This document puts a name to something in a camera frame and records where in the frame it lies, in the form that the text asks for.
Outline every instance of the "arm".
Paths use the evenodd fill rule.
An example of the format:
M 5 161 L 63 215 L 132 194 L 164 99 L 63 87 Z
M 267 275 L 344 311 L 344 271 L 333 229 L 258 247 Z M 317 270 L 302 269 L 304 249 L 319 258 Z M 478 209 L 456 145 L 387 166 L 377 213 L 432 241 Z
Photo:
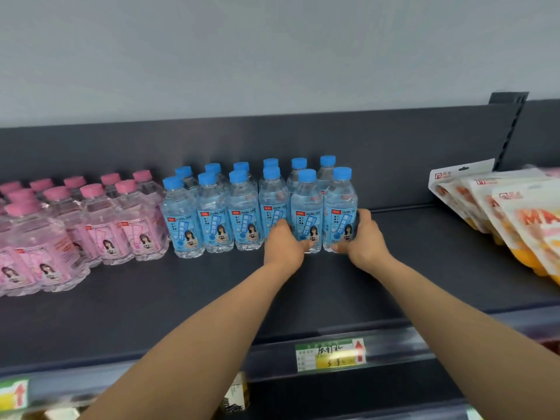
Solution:
M 272 299 L 300 267 L 309 245 L 297 242 L 286 220 L 279 221 L 265 244 L 261 268 L 165 336 L 80 418 L 209 419 Z
M 359 212 L 356 239 L 336 250 L 385 286 L 480 415 L 560 418 L 560 357 L 394 259 L 371 213 Z

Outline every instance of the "blue label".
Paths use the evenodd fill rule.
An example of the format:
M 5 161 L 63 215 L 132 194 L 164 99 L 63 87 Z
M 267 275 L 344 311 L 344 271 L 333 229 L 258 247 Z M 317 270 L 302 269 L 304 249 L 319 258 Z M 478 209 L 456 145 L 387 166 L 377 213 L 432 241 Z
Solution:
M 325 208 L 324 238 L 328 243 L 350 241 L 356 235 L 356 208 Z
M 321 223 L 323 215 L 316 211 L 296 211 L 292 209 L 293 235 L 297 240 L 312 240 L 314 246 L 321 245 Z
M 256 208 L 230 209 L 230 219 L 237 242 L 249 243 L 260 239 L 262 227 Z
M 222 245 L 233 238 L 225 209 L 198 211 L 198 218 L 202 225 L 204 242 L 207 245 Z
M 281 219 L 288 220 L 288 204 L 261 206 L 260 215 L 264 224 L 264 237 L 268 237 L 270 229 Z
M 197 218 L 191 214 L 180 217 L 165 217 L 173 247 L 177 252 L 197 249 L 202 244 L 198 241 L 200 236 L 197 235 L 195 221 L 197 221 Z

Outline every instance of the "person's right arm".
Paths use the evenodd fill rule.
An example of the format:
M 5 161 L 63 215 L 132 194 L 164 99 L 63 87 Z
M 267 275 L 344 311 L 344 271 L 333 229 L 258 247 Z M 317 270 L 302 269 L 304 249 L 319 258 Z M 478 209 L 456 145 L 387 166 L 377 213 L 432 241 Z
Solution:
M 391 293 L 485 420 L 560 419 L 560 357 L 394 259 L 371 213 L 335 249 Z

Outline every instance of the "pink bottle cap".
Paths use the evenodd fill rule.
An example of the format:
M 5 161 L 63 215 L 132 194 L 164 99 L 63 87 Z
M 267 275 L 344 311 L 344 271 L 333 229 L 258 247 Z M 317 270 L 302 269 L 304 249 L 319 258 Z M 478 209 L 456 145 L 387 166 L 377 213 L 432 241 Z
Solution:
M 42 180 L 32 181 L 29 183 L 29 186 L 33 191 L 45 191 L 46 189 L 54 187 L 54 183 L 50 178 L 43 178 Z
M 38 200 L 10 203 L 6 206 L 6 211 L 12 217 L 23 217 L 41 210 Z
M 116 183 L 116 190 L 119 194 L 132 193 L 133 191 L 136 191 L 137 188 L 138 185 L 134 180 L 124 180 Z
M 143 183 L 144 181 L 152 181 L 152 173 L 149 169 L 144 169 L 142 171 L 136 171 L 132 174 L 137 183 Z
M 120 181 L 120 175 L 118 172 L 113 172 L 112 174 L 102 175 L 102 183 L 103 185 L 110 186 L 116 184 Z
M 19 189 L 8 193 L 8 199 L 12 203 L 30 202 L 37 200 L 37 196 L 32 189 Z
M 20 190 L 23 187 L 19 181 L 11 181 L 0 185 L 0 191 L 3 195 L 9 195 L 12 191 Z
M 81 175 L 64 179 L 64 185 L 69 189 L 79 189 L 86 184 L 86 179 Z
M 43 193 L 45 197 L 54 202 L 55 200 L 63 200 L 70 197 L 70 190 L 67 187 L 60 186 L 60 187 L 52 187 L 50 189 L 45 190 Z
M 99 183 L 88 184 L 80 188 L 80 191 L 82 192 L 82 196 L 86 199 L 93 199 L 94 197 L 100 197 L 105 194 L 103 186 Z

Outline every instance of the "hand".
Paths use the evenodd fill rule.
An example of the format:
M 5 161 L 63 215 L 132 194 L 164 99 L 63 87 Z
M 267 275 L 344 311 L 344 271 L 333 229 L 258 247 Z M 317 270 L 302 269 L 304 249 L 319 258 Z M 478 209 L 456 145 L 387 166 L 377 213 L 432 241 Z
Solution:
M 270 229 L 268 239 L 264 244 L 264 265 L 278 268 L 288 280 L 304 261 L 313 242 L 311 240 L 297 241 L 285 219 L 281 219 Z
M 340 242 L 332 245 L 333 250 L 340 254 L 348 254 L 352 263 L 368 272 L 374 274 L 376 267 L 392 260 L 383 234 L 377 223 L 371 219 L 371 213 L 367 209 L 358 209 L 360 224 L 356 238 L 351 242 Z

